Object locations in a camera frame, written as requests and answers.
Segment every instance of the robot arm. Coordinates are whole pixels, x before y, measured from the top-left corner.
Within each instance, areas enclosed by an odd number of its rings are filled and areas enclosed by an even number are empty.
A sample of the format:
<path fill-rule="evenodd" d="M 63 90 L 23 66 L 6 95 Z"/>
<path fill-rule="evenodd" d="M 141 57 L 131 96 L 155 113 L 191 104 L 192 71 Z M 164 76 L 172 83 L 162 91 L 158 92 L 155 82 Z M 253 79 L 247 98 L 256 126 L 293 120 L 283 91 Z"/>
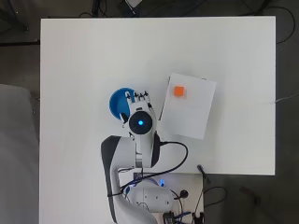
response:
<path fill-rule="evenodd" d="M 105 169 L 110 212 L 118 224 L 156 224 L 147 210 L 128 203 L 121 192 L 118 170 L 120 168 L 150 168 L 160 155 L 160 138 L 156 133 L 156 118 L 149 95 L 131 96 L 126 92 L 130 118 L 121 114 L 124 127 L 132 137 L 110 136 L 101 146 Z"/>

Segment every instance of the white table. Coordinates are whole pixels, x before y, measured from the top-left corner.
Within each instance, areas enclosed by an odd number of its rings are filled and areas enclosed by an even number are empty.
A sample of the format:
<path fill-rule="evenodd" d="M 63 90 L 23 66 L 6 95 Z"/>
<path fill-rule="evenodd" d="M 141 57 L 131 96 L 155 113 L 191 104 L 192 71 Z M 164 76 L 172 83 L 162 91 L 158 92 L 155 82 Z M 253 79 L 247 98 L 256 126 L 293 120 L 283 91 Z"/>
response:
<path fill-rule="evenodd" d="M 110 223 L 102 141 L 127 135 L 110 114 L 118 88 L 148 90 L 160 114 L 171 73 L 218 83 L 205 140 L 178 170 L 275 173 L 275 18 L 42 20 L 40 223 Z M 165 146 L 152 172 L 178 164 Z"/>

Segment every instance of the black cable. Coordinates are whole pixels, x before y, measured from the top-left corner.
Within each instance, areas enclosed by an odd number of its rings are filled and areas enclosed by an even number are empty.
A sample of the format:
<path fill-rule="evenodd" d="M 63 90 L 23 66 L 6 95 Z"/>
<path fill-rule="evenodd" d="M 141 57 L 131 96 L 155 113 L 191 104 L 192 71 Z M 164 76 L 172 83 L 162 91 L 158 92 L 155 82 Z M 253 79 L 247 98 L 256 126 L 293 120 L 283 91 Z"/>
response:
<path fill-rule="evenodd" d="M 204 207 L 205 208 L 207 208 L 207 207 L 209 207 L 209 206 L 211 206 L 211 205 L 214 205 L 214 204 L 217 204 L 217 203 L 222 203 L 222 202 L 224 202 L 225 200 L 226 200 L 226 198 L 227 198 L 227 189 L 226 188 L 224 188 L 224 187 L 213 187 L 213 188 L 210 188 L 210 189 L 207 189 L 207 190 L 205 190 L 204 191 L 204 194 L 205 193 L 208 193 L 210 190 L 212 190 L 212 189 L 223 189 L 224 190 L 224 197 L 221 199 L 221 200 L 218 200 L 218 201 L 216 201 L 215 203 L 209 203 L 209 204 L 206 204 Z"/>
<path fill-rule="evenodd" d="M 89 12 L 82 12 L 82 13 L 80 13 L 80 14 L 78 15 L 78 17 L 81 17 L 81 16 L 83 16 L 83 15 L 88 15 L 88 16 L 90 16 L 90 17 L 93 16 L 93 15 L 92 15 L 91 13 L 89 13 Z"/>
<path fill-rule="evenodd" d="M 148 207 L 148 205 L 147 205 L 146 203 L 139 203 L 138 206 L 139 206 L 140 204 L 144 204 L 144 205 L 146 205 L 147 208 L 148 208 L 148 211 L 149 211 L 149 207 Z"/>
<path fill-rule="evenodd" d="M 17 18 L 17 12 L 16 12 L 16 10 L 14 9 L 14 7 L 12 6 L 10 0 L 7 0 L 7 3 L 8 3 L 8 6 L 9 6 L 10 11 L 12 12 L 13 16 L 14 16 L 15 18 Z"/>
<path fill-rule="evenodd" d="M 17 47 L 17 46 L 32 46 L 32 45 L 40 45 L 40 40 L 34 42 L 0 43 L 0 47 Z"/>
<path fill-rule="evenodd" d="M 288 8 L 285 8 L 285 7 L 268 7 L 265 10 L 268 10 L 268 9 L 271 9 L 271 8 L 278 8 L 278 9 L 286 10 L 292 16 L 292 31 L 291 31 L 291 33 L 284 40 L 281 40 L 281 41 L 277 42 L 277 44 L 282 44 L 282 43 L 286 42 L 288 39 L 290 39 L 293 36 L 293 34 L 295 33 L 295 30 L 296 30 L 296 19 L 293 16 L 292 12 Z"/>
<path fill-rule="evenodd" d="M 204 0 L 201 3 L 199 3 L 196 7 L 191 8 L 190 10 L 184 12 L 184 14 L 182 14 L 180 17 L 184 17 L 187 16 L 189 13 L 195 11 L 197 8 L 199 8 L 201 5 L 203 5 L 204 3 L 206 3 L 208 0 Z"/>
<path fill-rule="evenodd" d="M 287 96 L 287 97 L 282 97 L 282 98 L 279 98 L 275 101 L 275 103 L 279 103 L 281 101 L 284 101 L 284 100 L 290 100 L 292 98 L 295 98 L 295 97 L 298 97 L 299 96 L 299 92 L 297 92 L 296 94 L 294 95 L 291 95 L 291 96 Z"/>
<path fill-rule="evenodd" d="M 173 171 L 177 170 L 177 168 L 179 168 L 179 167 L 180 167 L 180 166 L 187 160 L 187 158 L 188 158 L 188 154 L 189 154 L 189 150 L 188 150 L 188 148 L 186 147 L 186 145 L 184 145 L 184 144 L 182 144 L 182 143 L 180 143 L 180 142 L 162 142 L 162 143 L 160 144 L 160 146 L 164 146 L 164 145 L 167 145 L 167 144 L 177 144 L 177 145 L 181 145 L 181 146 L 185 147 L 185 149 L 186 149 L 186 155 L 185 155 L 185 158 L 182 160 L 182 162 L 181 162 L 179 165 L 177 165 L 176 167 L 174 167 L 174 168 L 172 168 L 172 169 L 170 169 L 170 170 L 166 170 L 166 171 L 163 171 L 163 172 L 160 172 L 160 173 L 156 173 L 156 174 L 152 174 L 152 175 L 146 175 L 146 176 L 144 176 L 144 177 L 140 177 L 140 178 L 138 178 L 138 179 L 132 180 L 132 181 L 130 181 L 129 183 L 127 183 L 127 184 L 125 184 L 125 185 L 123 185 L 123 186 L 121 187 L 121 192 L 123 192 L 123 190 L 124 190 L 126 187 L 128 187 L 129 185 L 133 185 L 133 184 L 140 183 L 140 182 L 141 182 L 142 180 L 144 180 L 144 179 L 151 178 L 151 177 L 154 177 L 154 176 L 157 176 L 157 175 L 165 175 L 165 174 L 168 174 L 168 173 L 170 173 L 170 172 L 173 172 Z"/>
<path fill-rule="evenodd" d="M 107 12 L 107 0 L 105 0 L 105 10 L 103 10 L 101 8 L 101 3 L 102 3 L 102 1 L 100 1 L 100 5 L 99 5 L 100 12 L 102 13 L 103 17 L 109 18 L 109 16 L 106 14 L 106 12 Z"/>
<path fill-rule="evenodd" d="M 243 5 L 249 9 L 251 12 L 253 12 L 254 10 L 245 2 L 245 0 L 240 0 L 241 3 L 243 3 Z"/>
<path fill-rule="evenodd" d="M 200 195 L 199 195 L 199 198 L 198 198 L 198 201 L 197 201 L 195 210 L 194 210 L 194 215 L 193 215 L 193 218 L 192 218 L 192 224 L 193 224 L 194 219 L 195 219 L 195 216 L 196 216 L 196 212 L 197 212 L 197 209 L 198 209 L 199 202 L 200 202 L 200 200 L 202 199 L 203 192 L 204 192 L 204 185 L 203 185 L 202 191 L 200 192 Z"/>
<path fill-rule="evenodd" d="M 184 212 L 183 212 L 183 204 L 182 204 L 182 202 L 181 202 L 181 200 L 180 200 L 178 194 L 176 194 L 173 190 L 171 190 L 171 192 L 173 192 L 173 193 L 177 196 L 178 201 L 179 201 L 179 204 L 180 204 L 180 213 L 183 214 L 183 213 L 184 213 Z"/>
<path fill-rule="evenodd" d="M 164 7 L 164 6 L 167 6 L 169 4 L 174 4 L 176 1 L 171 1 L 171 2 L 165 2 L 165 3 L 162 3 L 160 4 L 159 6 L 155 7 L 151 12 L 147 13 L 146 15 L 142 16 L 142 17 L 148 17 L 148 15 L 150 15 L 151 13 L 153 13 L 155 10 L 157 10 L 158 8 L 160 7 Z"/>

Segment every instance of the gray floor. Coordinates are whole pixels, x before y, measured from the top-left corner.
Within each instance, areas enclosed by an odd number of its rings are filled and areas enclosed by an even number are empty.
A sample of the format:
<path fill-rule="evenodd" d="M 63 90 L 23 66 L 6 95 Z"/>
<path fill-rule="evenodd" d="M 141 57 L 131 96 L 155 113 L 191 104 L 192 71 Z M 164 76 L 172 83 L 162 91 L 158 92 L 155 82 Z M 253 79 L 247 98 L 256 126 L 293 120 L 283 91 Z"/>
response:
<path fill-rule="evenodd" d="M 77 16 L 90 11 L 92 1 L 64 0 L 11 0 L 19 18 L 30 27 L 28 34 L 9 31 L 0 34 L 0 42 L 32 41 L 39 38 L 41 18 L 48 16 Z M 119 15 L 118 0 L 108 1 L 108 15 Z M 178 17 L 192 8 L 193 0 L 158 1 L 144 0 L 141 15 L 152 17 Z M 257 8 L 261 1 L 247 0 L 251 8 Z M 275 6 L 287 7 L 299 20 L 299 1 L 275 0 Z M 209 0 L 188 16 L 233 16 L 249 11 L 240 0 Z M 286 12 L 276 9 L 267 11 L 277 15 L 278 40 L 292 29 L 292 18 Z M 0 23 L 1 30 L 6 25 Z M 299 49 L 298 31 L 286 43 L 277 46 L 277 96 L 288 96 L 299 92 Z M 39 93 L 39 47 L 0 48 L 0 83 L 22 86 Z M 299 212 L 299 98 L 277 104 L 277 174 L 275 176 L 211 175 L 211 186 L 225 186 L 229 195 L 225 203 L 206 209 L 206 223 L 298 223 Z M 250 189 L 244 193 L 241 188 Z M 261 205 L 254 205 L 252 195 L 261 197 Z M 219 191 L 205 195 L 206 202 L 221 197 Z"/>

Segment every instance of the white paper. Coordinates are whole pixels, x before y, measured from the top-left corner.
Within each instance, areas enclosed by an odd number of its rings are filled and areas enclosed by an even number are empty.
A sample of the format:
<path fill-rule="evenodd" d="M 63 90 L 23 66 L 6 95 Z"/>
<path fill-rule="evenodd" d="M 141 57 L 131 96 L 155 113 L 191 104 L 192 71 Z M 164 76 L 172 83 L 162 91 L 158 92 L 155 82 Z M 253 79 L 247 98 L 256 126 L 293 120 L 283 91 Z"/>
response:
<path fill-rule="evenodd" d="M 185 88 L 183 96 L 175 96 L 176 86 Z M 161 118 L 163 128 L 172 134 L 204 139 L 215 88 L 213 81 L 172 74 Z"/>

